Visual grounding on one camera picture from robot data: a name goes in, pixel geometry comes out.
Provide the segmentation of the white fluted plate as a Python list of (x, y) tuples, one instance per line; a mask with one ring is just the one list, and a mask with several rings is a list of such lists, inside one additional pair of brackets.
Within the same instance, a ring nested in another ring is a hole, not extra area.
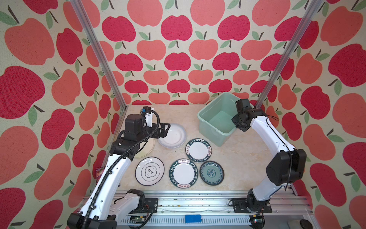
[(178, 148), (186, 141), (187, 133), (183, 126), (172, 123), (167, 136), (159, 138), (158, 142), (165, 148)]

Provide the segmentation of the cream plate with twig motif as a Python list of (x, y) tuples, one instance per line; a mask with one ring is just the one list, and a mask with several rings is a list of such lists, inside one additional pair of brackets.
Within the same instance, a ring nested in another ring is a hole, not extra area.
[(150, 154), (155, 146), (155, 139), (150, 138), (147, 142), (140, 144), (140, 151), (134, 156), (135, 158), (144, 158)]

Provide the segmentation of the mint green plastic bin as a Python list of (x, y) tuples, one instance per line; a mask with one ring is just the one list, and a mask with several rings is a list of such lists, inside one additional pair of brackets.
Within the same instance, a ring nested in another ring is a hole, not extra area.
[(238, 100), (239, 97), (224, 92), (197, 114), (199, 132), (218, 147), (236, 131), (232, 118), (237, 114), (235, 102)]

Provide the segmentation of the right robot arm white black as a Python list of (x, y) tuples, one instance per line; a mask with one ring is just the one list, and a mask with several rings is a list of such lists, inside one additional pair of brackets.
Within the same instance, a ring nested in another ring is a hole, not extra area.
[(235, 105), (237, 114), (232, 118), (235, 127), (243, 132), (249, 129), (256, 131), (273, 156), (266, 167), (265, 179), (247, 196), (249, 201), (262, 204), (282, 187), (301, 180), (307, 154), (281, 136), (269, 116), (260, 108), (252, 108), (248, 99), (239, 99)]

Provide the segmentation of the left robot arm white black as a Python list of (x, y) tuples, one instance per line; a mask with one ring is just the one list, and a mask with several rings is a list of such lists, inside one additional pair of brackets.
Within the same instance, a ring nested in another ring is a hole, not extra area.
[(144, 207), (144, 192), (131, 189), (126, 196), (112, 203), (120, 181), (140, 151), (140, 144), (151, 138), (164, 138), (170, 124), (162, 123), (156, 111), (143, 107), (139, 114), (130, 114), (125, 128), (112, 143), (107, 164), (91, 196), (78, 213), (72, 213), (67, 226), (70, 229), (116, 229), (122, 220)]

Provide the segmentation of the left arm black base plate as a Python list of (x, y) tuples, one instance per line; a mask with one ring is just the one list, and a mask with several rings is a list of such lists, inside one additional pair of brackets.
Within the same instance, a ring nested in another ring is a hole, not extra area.
[(149, 211), (157, 213), (158, 200), (158, 198), (145, 198), (144, 203), (129, 214), (148, 213)]

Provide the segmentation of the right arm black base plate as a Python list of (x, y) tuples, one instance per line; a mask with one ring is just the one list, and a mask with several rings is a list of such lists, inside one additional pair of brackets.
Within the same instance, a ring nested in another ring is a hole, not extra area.
[(268, 200), (257, 201), (256, 199), (247, 198), (232, 198), (229, 203), (229, 207), (234, 209), (235, 213), (272, 213), (272, 207)]

